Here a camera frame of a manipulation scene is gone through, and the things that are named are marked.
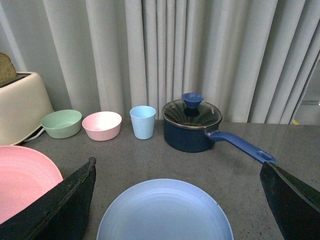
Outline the right-camera right gripper black right finger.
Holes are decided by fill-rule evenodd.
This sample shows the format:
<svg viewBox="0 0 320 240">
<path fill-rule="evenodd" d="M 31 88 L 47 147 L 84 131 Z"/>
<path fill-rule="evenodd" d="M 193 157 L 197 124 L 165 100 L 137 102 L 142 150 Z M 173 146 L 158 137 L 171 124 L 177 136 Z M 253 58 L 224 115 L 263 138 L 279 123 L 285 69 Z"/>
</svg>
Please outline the right-camera right gripper black right finger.
<svg viewBox="0 0 320 240">
<path fill-rule="evenodd" d="M 260 181 L 285 240 L 320 238 L 320 192 L 279 166 L 264 162 Z"/>
</svg>

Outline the right-camera right gripper black left finger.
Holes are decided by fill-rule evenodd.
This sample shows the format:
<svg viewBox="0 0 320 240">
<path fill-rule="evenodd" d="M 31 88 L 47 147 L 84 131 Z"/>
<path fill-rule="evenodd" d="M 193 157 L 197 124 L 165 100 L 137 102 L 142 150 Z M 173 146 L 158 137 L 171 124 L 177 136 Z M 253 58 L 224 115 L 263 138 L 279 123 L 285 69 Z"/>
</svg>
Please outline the right-camera right gripper black left finger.
<svg viewBox="0 0 320 240">
<path fill-rule="evenodd" d="M 88 162 L 27 208 L 0 225 L 2 240 L 80 240 L 96 182 L 96 159 Z"/>
</svg>

